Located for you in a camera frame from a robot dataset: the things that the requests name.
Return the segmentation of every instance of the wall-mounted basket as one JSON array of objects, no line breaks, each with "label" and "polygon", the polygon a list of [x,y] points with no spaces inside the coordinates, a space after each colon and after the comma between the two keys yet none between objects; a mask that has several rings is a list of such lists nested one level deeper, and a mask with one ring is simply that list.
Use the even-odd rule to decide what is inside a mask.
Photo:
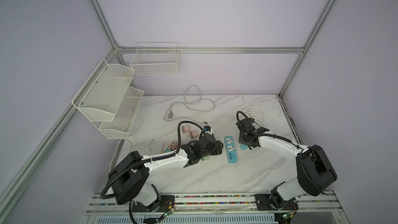
[{"label": "wall-mounted basket", "polygon": [[101,66],[86,94],[81,96],[82,87],[72,104],[107,139],[127,138],[144,92],[130,86],[134,69],[105,60],[98,65]]},{"label": "wall-mounted basket", "polygon": [[180,67],[177,42],[137,42],[130,66],[135,75],[173,75]]},{"label": "wall-mounted basket", "polygon": [[128,137],[143,94],[142,90],[128,87],[113,121],[102,122],[99,126],[99,130],[105,137],[108,139]]}]

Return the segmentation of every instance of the white wire basket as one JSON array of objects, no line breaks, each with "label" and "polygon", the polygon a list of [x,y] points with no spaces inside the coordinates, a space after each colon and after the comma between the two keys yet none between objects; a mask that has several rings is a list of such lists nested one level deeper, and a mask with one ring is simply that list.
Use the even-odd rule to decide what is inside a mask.
[{"label": "white wire basket", "polygon": [[99,130],[107,139],[128,137],[144,91],[128,87],[112,122],[102,122]]},{"label": "white wire basket", "polygon": [[180,45],[177,42],[137,42],[130,67],[135,75],[173,75],[180,67]]},{"label": "white wire basket", "polygon": [[74,99],[72,104],[90,121],[113,121],[133,75],[134,69],[105,61],[87,93],[80,102]]}]

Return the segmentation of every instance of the mounting plate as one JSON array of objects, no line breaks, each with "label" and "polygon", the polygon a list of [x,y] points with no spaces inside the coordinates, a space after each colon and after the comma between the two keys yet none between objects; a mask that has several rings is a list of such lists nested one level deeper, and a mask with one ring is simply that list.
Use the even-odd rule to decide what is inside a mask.
[{"label": "mounting plate", "polygon": [[[173,195],[162,195],[162,199],[160,200],[159,207],[155,212],[166,212],[169,210],[169,206],[174,206],[174,196]],[[136,212],[149,212],[147,207],[142,205],[140,202],[134,202],[131,206],[131,211],[133,213]]]},{"label": "mounting plate", "polygon": [[[271,207],[271,200],[270,200],[271,194],[257,194],[254,195],[254,198],[256,199],[256,205],[257,205],[257,210],[259,211],[264,211],[264,210],[275,210],[273,207]],[[296,210],[299,208],[297,205],[296,198],[293,198],[288,201],[287,205],[283,207],[281,210],[294,210],[294,207],[291,205],[293,204],[296,207]]]}]

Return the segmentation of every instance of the table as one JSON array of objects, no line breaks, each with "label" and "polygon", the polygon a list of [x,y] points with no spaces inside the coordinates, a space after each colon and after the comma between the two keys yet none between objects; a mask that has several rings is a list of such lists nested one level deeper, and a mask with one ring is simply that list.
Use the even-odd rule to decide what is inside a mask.
[{"label": "table", "polygon": [[[188,95],[187,101],[197,99],[199,96]],[[204,95],[203,98],[210,98],[216,103],[216,108],[210,112],[197,112],[187,109],[182,104],[173,106],[173,117],[190,117],[200,122],[207,122],[214,130],[216,140],[224,144],[226,136],[225,124],[237,111],[242,111],[256,99],[272,98],[275,95]],[[162,152],[165,137],[169,134],[177,134],[177,125],[182,120],[166,122],[163,115],[173,101],[183,101],[183,96],[144,96],[140,104],[137,118],[144,120],[143,126],[137,135],[131,136],[128,140],[133,147],[136,142],[136,150],[141,155],[155,155]],[[279,114],[278,102],[272,100],[257,101],[254,103],[269,117],[277,117]],[[192,108],[210,109],[212,103],[203,100]],[[262,121],[262,117],[254,114],[254,117]],[[210,159],[182,169],[171,169],[164,173],[158,173],[148,178],[147,182],[154,184],[161,193],[186,193],[186,192],[253,192],[271,190],[283,181],[296,177],[295,165],[279,154],[266,148],[257,147],[253,150],[242,150],[238,143],[239,131],[236,127],[236,118],[233,118],[228,125],[228,134],[233,136],[238,162],[228,163],[225,147],[223,153],[218,156],[210,156]],[[137,130],[141,121],[134,121],[132,130]],[[198,130],[191,125],[191,130]],[[281,112],[277,119],[267,119],[264,127],[270,129],[276,135],[286,137],[293,142],[296,139],[290,126]],[[182,133],[182,144],[194,140]],[[177,136],[167,139],[165,147],[172,141],[177,141]],[[128,142],[123,144],[120,152],[120,162],[129,152]]]}]

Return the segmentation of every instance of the power strip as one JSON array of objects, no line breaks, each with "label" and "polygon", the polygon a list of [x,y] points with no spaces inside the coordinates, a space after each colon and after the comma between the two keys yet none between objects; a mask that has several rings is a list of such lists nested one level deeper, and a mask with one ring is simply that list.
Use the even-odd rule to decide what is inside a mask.
[{"label": "power strip", "polygon": [[236,163],[238,161],[238,157],[236,156],[234,139],[231,136],[226,136],[224,141],[225,141],[226,157],[228,158],[228,162]]}]

